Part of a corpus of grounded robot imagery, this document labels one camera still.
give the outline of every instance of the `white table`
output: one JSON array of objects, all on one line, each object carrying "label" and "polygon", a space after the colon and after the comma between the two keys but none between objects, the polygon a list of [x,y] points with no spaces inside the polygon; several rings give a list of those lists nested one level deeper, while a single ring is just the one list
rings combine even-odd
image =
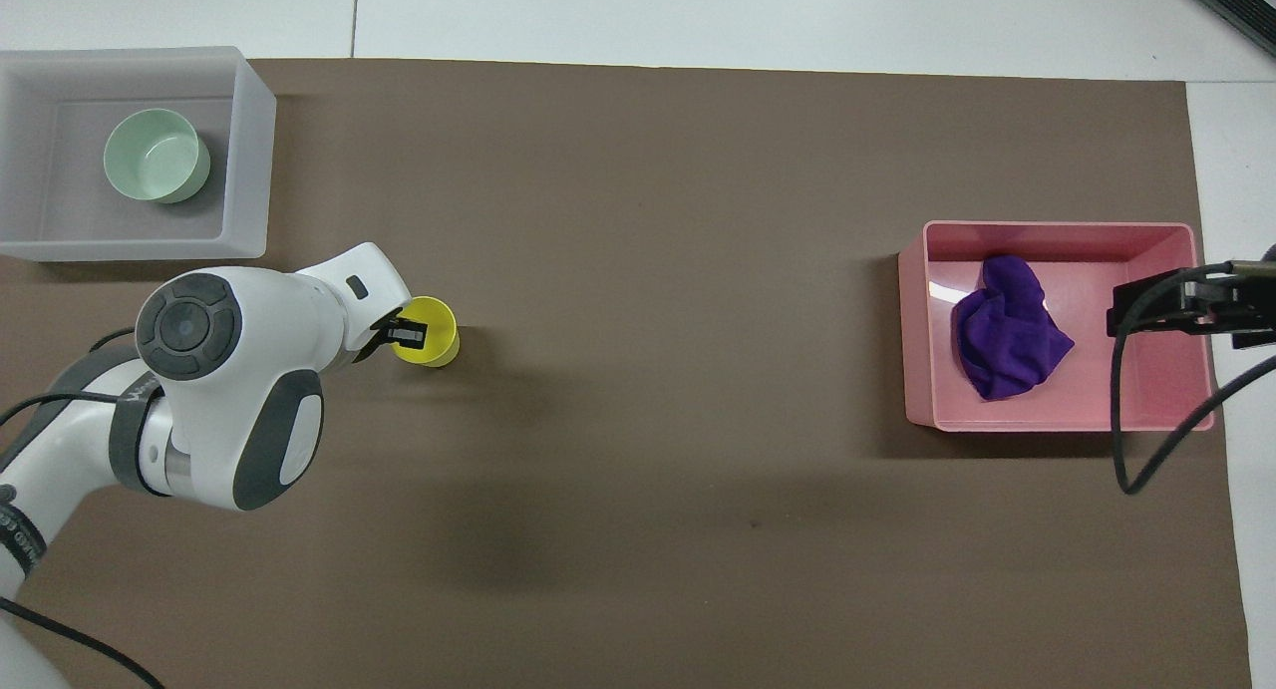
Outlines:
[{"label": "white table", "polygon": [[[1188,80],[1206,260],[1276,244],[1276,59],[1196,0],[0,0],[0,48]],[[1272,351],[1215,343],[1219,382]],[[1276,379],[1228,406],[1254,686],[1276,688]]]}]

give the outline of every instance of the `brown mat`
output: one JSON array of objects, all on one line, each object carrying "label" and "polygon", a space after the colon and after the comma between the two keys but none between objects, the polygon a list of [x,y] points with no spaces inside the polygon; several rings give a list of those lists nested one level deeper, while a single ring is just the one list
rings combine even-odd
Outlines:
[{"label": "brown mat", "polygon": [[[260,263],[374,240],[461,357],[329,376],[262,512],[96,494],[32,606],[182,688],[1248,685],[1221,426],[1129,499],[1102,435],[902,406],[894,253],[938,217],[1198,226],[1183,84],[254,65]],[[0,398],[186,267],[0,262]]]}]

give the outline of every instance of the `pink bin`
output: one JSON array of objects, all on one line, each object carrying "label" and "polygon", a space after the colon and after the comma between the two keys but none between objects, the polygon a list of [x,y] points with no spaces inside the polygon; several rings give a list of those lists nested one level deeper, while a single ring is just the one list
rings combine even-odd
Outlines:
[{"label": "pink bin", "polygon": [[[980,265],[1011,253],[1032,267],[1055,324],[1076,347],[1032,390],[986,402],[957,359],[953,306]],[[1106,431],[1113,286],[1197,265],[1180,222],[931,221],[900,253],[903,398],[909,420],[944,431]],[[1202,336],[1141,333],[1125,344],[1122,425],[1173,430],[1212,390]],[[1198,429],[1213,426],[1208,416]]]}]

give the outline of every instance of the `purple towel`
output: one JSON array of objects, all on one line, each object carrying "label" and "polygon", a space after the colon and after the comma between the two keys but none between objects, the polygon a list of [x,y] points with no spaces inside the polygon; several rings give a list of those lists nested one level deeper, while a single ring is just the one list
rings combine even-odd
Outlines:
[{"label": "purple towel", "polygon": [[1027,393],[1071,351],[1044,301],[1028,263],[999,254],[984,262],[984,288],[953,307],[962,367],[984,399]]}]

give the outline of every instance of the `black cable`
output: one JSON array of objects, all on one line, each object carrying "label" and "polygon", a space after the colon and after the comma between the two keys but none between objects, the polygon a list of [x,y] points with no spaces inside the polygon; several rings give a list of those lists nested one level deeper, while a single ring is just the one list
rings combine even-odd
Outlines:
[{"label": "black cable", "polygon": [[120,329],[115,330],[115,333],[111,333],[108,336],[102,336],[102,338],[98,342],[93,343],[93,347],[89,348],[88,352],[93,352],[96,350],[100,350],[102,347],[102,344],[110,343],[111,339],[122,338],[122,336],[128,336],[128,334],[131,334],[131,333],[133,333],[133,327],[120,327]]},{"label": "black cable", "polygon": [[1239,376],[1233,383],[1229,383],[1224,389],[1212,394],[1205,403],[1201,403],[1201,406],[1194,408],[1194,411],[1185,417],[1179,426],[1176,426],[1173,434],[1166,438],[1165,443],[1161,444],[1147,464],[1143,466],[1143,470],[1138,472],[1138,476],[1134,476],[1134,481],[1129,481],[1129,475],[1125,470],[1125,448],[1120,434],[1120,365],[1122,353],[1125,352],[1125,339],[1129,338],[1129,334],[1134,330],[1134,325],[1138,324],[1139,318],[1143,316],[1143,311],[1156,302],[1161,295],[1178,288],[1178,286],[1185,283],[1185,281],[1203,281],[1208,276],[1219,274],[1219,272],[1231,272],[1231,263],[1212,263],[1212,265],[1189,267],[1187,270],[1175,272],[1174,276],[1165,277],[1165,279],[1159,281],[1159,283],[1154,285],[1151,288],[1143,290],[1143,293],[1139,295],[1138,299],[1134,299],[1134,302],[1131,304],[1129,310],[1125,313],[1125,318],[1122,318],[1120,325],[1116,327],[1116,338],[1115,343],[1113,343],[1111,378],[1109,383],[1111,398],[1109,417],[1113,436],[1113,466],[1116,470],[1116,484],[1120,485],[1122,493],[1125,493],[1127,495],[1134,495],[1142,490],[1145,485],[1147,485],[1147,481],[1152,478],[1154,472],[1161,467],[1165,458],[1174,452],[1174,448],[1178,447],[1189,430],[1197,426],[1205,416],[1210,415],[1212,408],[1216,408],[1226,398],[1230,398],[1231,394],[1235,394],[1236,390],[1244,388],[1244,385],[1256,380],[1257,376],[1262,376],[1265,374],[1265,371],[1259,371],[1257,376],[1250,376],[1248,382],[1235,385],[1234,389],[1225,394],[1226,389],[1231,388],[1236,380],[1240,380]]},{"label": "black cable", "polygon": [[[126,333],[115,334],[114,338],[117,338],[117,336],[124,336],[124,334],[126,334]],[[114,339],[114,338],[112,338],[112,336],[108,336],[103,341],[103,343],[110,342],[110,339]],[[89,399],[89,402],[100,402],[100,403],[115,403],[115,402],[119,402],[119,398],[115,394],[88,393],[87,390],[77,390],[75,393],[45,393],[45,394],[37,394],[36,397],[22,399],[22,402],[15,403],[15,406],[13,406],[11,408],[6,408],[6,411],[4,412],[4,415],[0,415],[0,426],[3,426],[5,422],[9,422],[10,420],[13,420],[13,417],[15,415],[18,415],[18,412],[24,411],[24,408],[28,408],[31,406],[37,406],[37,403],[57,402],[59,399]],[[117,662],[124,669],[131,671],[133,675],[137,675],[137,678],[140,679],[142,681],[144,681],[147,684],[147,686],[152,686],[154,689],[163,689],[163,684],[160,684],[160,680],[156,679],[154,675],[152,675],[149,671],[147,671],[142,665],[139,665],[138,662],[135,662],[131,658],[129,658],[124,652],[120,652],[119,649],[111,647],[110,644],[107,644],[107,643],[105,643],[105,642],[102,642],[100,639],[94,639],[94,638],[92,638],[88,634],[83,634],[83,632],[78,632],[75,629],[71,629],[70,626],[66,626],[65,624],[61,624],[60,621],[51,620],[50,618],[42,615],[41,612],[37,612],[34,610],[27,609],[27,607],[19,605],[18,602],[14,602],[13,600],[9,600],[6,597],[0,597],[0,610],[4,610],[4,611],[6,611],[6,612],[9,612],[9,614],[11,614],[11,615],[14,615],[14,616],[17,616],[19,619],[24,619],[24,620],[34,624],[36,626],[47,629],[47,630],[52,632],[54,634],[57,634],[59,637],[65,637],[66,639],[70,639],[73,642],[78,642],[79,644],[83,644],[83,646],[88,647],[89,649],[93,649],[93,651],[98,652],[98,653],[108,657],[110,660],[114,660],[115,662]]]},{"label": "black cable", "polygon": [[18,619],[24,619],[34,624],[36,626],[47,629],[54,634],[57,634],[59,637],[65,637],[71,642],[78,642],[88,647],[89,649],[100,652],[110,657],[111,660],[115,660],[117,663],[124,666],[124,669],[131,671],[133,675],[144,681],[147,686],[151,686],[152,689],[163,689],[163,684],[161,684],[160,680],[156,679],[153,674],[147,671],[145,667],[130,660],[128,655],[107,644],[106,642],[94,639],[88,634],[83,634],[83,632],[71,629],[70,626],[66,626],[65,624],[57,620],[50,619],[34,610],[29,610],[19,605],[18,602],[14,602],[13,600],[8,600],[5,597],[0,597],[0,610],[4,610],[11,614],[13,616],[17,616]]}]

